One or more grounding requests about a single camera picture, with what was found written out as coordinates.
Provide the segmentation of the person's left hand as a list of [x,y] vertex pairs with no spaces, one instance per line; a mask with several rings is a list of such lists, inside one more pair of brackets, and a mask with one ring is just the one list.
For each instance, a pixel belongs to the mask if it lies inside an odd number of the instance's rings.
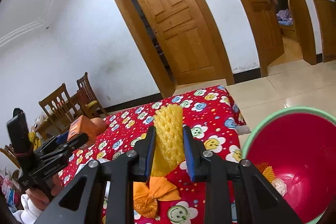
[[[54,183],[54,187],[51,189],[51,195],[54,197],[62,191],[63,186],[58,174],[55,174],[52,177],[52,182]],[[50,199],[40,189],[29,188],[26,190],[26,194],[33,204],[40,210],[45,210],[50,203]]]

